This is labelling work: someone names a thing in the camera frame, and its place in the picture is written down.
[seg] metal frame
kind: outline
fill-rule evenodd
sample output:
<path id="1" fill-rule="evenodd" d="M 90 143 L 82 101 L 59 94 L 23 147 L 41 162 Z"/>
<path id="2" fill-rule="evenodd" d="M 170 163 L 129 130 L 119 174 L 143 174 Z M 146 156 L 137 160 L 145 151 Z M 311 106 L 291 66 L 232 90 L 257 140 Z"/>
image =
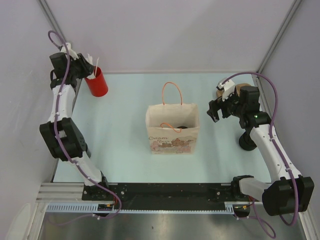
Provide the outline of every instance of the metal frame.
<path id="1" fill-rule="evenodd" d="M 131 193 L 138 192 L 139 196 L 146 195 L 149 197 L 150 193 L 156 193 L 155 196 L 162 199 L 162 204 L 166 203 L 166 199 L 181 198 L 185 196 L 187 190 L 195 194 L 195 197 L 199 198 L 210 198 L 211 203 L 216 202 L 217 199 L 221 199 L 221 202 L 224 202 L 227 205 L 248 205 L 250 204 L 248 198 L 245 196 L 233 197 L 233 191 L 231 189 L 230 183 L 109 183 L 110 190 L 116 193 L 121 200 L 134 200 L 137 198 L 136 195 L 131 195 Z M 83 183 L 67 183 L 67 182 L 48 182 L 42 183 L 39 189 L 36 203 L 47 203 L 48 205 L 52 204 L 80 204 L 80 205 L 92 205 L 92 204 L 113 204 L 112 198 L 110 200 L 101 200 L 101 201 L 92 201 L 92 200 L 83 200 L 84 199 L 84 184 Z M 189 210 L 180 210 L 176 209 L 165 209 L 157 210 L 157 207 L 153 210 L 145 210 L 145 204 L 143 208 L 140 209 L 140 205 L 135 205 L 134 208 L 131 206 L 135 205 L 134 202 L 127 204 L 122 204 L 122 211 L 129 212 L 189 212 L 189 213 L 218 213 L 223 212 L 220 205 L 210 204 L 205 207 L 192 207 Z"/>
<path id="2" fill-rule="evenodd" d="M 53 12 L 51 11 L 51 9 L 47 3 L 47 1 L 46 0 L 37 0 L 37 2 L 39 3 L 40 8 L 42 9 L 45 18 L 47 19 L 47 21 L 50 24 L 50 26 L 52 27 L 52 29 L 54 31 L 56 31 L 58 34 L 60 34 L 60 36 L 62 36 L 66 40 L 66 37 L 65 37 L 64 33 L 62 32 Z"/>
<path id="3" fill-rule="evenodd" d="M 48 3 L 46 0 L 37 0 L 45 17 L 47 18 L 49 24 L 51 25 L 52 29 L 58 32 L 64 39 L 66 39 L 64 33 L 62 32 L 57 20 L 55 19 L 52 11 L 50 10 Z M 272 57 L 276 47 L 278 46 L 280 40 L 282 39 L 283 35 L 285 34 L 290 22 L 292 21 L 294 15 L 296 14 L 297 10 L 301 6 L 303 0 L 295 0 L 288 11 L 279 31 L 277 32 L 270 48 L 268 49 L 266 55 L 264 56 L 261 64 L 259 65 L 257 72 L 261 73 L 270 58 Z M 268 114 L 271 114 L 270 107 L 268 105 L 261 80 L 256 77 L 252 76 L 255 85 L 260 90 L 261 96 L 261 106 L 264 111 Z M 28 240 L 37 240 L 40 234 L 42 222 L 45 216 L 45 212 L 47 209 L 48 204 L 54 203 L 92 203 L 91 201 L 82 201 L 82 193 L 83 193 L 83 183 L 43 183 L 39 190 L 38 197 L 36 199 L 33 219 L 30 221 L 29 231 L 27 233 Z M 95 203 L 104 203 L 108 204 L 111 203 L 110 201 L 97 201 Z M 226 204 L 247 204 L 247 202 L 226 202 Z M 301 223 L 304 229 L 304 233 L 306 235 L 307 240 L 318 240 L 320 236 L 318 229 L 315 225 L 315 219 L 312 214 L 311 207 L 308 207 L 308 210 L 305 212 L 299 213 Z"/>

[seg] printed illustration on bag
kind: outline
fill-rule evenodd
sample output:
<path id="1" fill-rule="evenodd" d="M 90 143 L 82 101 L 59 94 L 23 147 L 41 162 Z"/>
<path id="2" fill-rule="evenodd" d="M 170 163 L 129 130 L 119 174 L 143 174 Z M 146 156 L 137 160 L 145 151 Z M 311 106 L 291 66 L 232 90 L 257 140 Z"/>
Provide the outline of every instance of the printed illustration on bag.
<path id="1" fill-rule="evenodd" d="M 191 152 L 191 148 L 196 144 L 197 139 L 192 136 L 185 136 L 169 140 L 168 137 L 150 136 L 149 140 L 154 140 L 150 145 L 152 152 L 184 154 Z"/>

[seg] light blue table surface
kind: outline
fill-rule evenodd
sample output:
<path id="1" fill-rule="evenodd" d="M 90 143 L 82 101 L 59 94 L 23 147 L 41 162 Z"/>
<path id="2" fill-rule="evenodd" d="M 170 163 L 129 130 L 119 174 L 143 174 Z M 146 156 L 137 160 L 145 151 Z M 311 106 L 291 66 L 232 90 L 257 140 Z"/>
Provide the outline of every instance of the light blue table surface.
<path id="1" fill-rule="evenodd" d="M 72 119 L 91 151 L 92 162 L 111 183 L 228 183 L 233 177 L 252 175 L 270 182 L 267 166 L 256 148 L 242 150 L 238 144 L 244 130 L 230 116 L 214 123 L 207 115 L 209 101 L 216 98 L 217 83 L 228 73 L 110 74 L 109 92 L 94 97 L 81 83 Z M 233 79 L 253 85 L 250 75 Z M 162 103 L 166 82 L 179 85 L 185 103 L 196 103 L 200 131 L 192 155 L 153 155 L 146 129 L 148 105 Z M 167 103 L 180 97 L 173 85 L 165 89 Z M 67 162 L 59 161 L 54 182 L 83 182 Z"/>

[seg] brown object in bag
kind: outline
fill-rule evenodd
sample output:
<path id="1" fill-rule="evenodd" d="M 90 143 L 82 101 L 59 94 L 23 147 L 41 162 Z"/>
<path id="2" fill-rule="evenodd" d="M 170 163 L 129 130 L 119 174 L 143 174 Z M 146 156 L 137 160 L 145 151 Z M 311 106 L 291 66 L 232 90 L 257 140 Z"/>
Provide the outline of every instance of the brown object in bag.
<path id="1" fill-rule="evenodd" d="M 249 83 L 240 83 L 240 84 L 235 85 L 236 93 L 238 94 L 238 96 L 240 95 L 240 88 L 242 88 L 244 86 L 251 86 L 251 85 Z M 216 97 L 217 98 L 221 97 L 223 92 L 224 92 L 224 90 L 217 90 Z"/>

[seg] gray wall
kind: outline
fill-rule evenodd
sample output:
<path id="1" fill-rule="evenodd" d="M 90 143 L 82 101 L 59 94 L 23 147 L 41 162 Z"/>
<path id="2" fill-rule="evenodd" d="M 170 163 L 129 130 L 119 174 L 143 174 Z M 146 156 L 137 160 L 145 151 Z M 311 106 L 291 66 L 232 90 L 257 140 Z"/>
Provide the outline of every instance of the gray wall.
<path id="1" fill-rule="evenodd" d="M 229 73 L 258 68 L 294 0 L 47 2 L 104 72 Z"/>
<path id="2" fill-rule="evenodd" d="M 320 1 L 306 0 L 294 17 L 263 73 L 276 85 L 276 129 L 292 162 L 311 176 L 313 213 L 320 223 Z M 263 89 L 274 106 L 272 89 Z"/>
<path id="3" fill-rule="evenodd" d="M 3 1 L 0 7 L 0 239 L 19 209 L 33 208 L 54 160 L 39 133 L 52 107 L 47 38 L 50 26 L 37 1 Z"/>

